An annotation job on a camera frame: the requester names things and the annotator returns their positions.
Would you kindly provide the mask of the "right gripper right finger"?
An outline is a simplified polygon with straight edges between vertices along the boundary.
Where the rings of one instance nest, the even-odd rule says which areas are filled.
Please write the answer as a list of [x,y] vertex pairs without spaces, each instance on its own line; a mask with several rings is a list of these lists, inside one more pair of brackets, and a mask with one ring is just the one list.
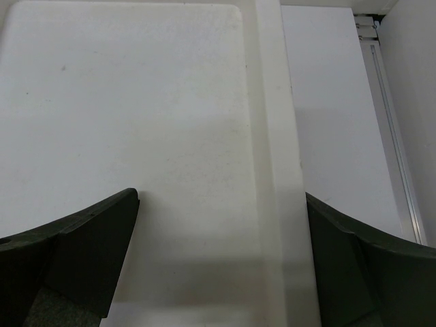
[[323,326],[434,326],[435,249],[306,195]]

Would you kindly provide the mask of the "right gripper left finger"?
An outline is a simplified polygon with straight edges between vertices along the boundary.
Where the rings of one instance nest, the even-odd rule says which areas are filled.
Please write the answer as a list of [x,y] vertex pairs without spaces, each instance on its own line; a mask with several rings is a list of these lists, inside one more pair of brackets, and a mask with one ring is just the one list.
[[2,326],[99,326],[138,215],[134,188],[1,239]]

